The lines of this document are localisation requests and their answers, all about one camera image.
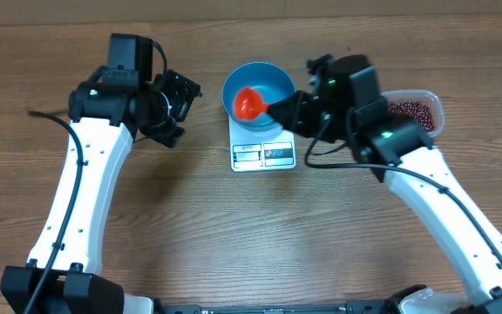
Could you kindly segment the red scoop with blue handle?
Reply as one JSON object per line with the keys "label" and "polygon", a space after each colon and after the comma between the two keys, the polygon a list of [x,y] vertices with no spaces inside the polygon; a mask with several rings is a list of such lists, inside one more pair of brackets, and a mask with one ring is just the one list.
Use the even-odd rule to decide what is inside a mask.
{"label": "red scoop with blue handle", "polygon": [[251,121],[261,114],[267,113],[269,103],[263,100],[261,94],[252,87],[240,89],[233,101],[233,115],[238,120]]}

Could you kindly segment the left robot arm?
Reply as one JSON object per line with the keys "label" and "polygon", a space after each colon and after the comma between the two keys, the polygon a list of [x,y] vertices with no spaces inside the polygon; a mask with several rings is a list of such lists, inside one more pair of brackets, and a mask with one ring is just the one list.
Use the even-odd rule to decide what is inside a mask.
{"label": "left robot arm", "polygon": [[103,240],[119,172],[138,140],[174,147],[200,86],[153,72],[159,43],[112,34],[109,55],[69,98],[63,172],[44,228],[23,267],[4,269],[0,290],[16,313],[159,313],[155,297],[102,277]]}

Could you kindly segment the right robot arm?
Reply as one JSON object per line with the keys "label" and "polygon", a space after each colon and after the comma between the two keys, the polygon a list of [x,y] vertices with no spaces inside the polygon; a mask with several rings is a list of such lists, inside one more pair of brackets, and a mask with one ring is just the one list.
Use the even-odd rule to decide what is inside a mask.
{"label": "right robot arm", "polygon": [[502,235],[461,187],[443,154],[416,120],[391,113],[376,68],[364,55],[310,59],[311,93],[268,106],[282,127],[314,143],[344,142],[351,163],[326,169],[368,168],[417,215],[446,254],[465,288],[465,299],[421,300],[424,287],[393,296],[394,313],[441,311],[502,313]]}

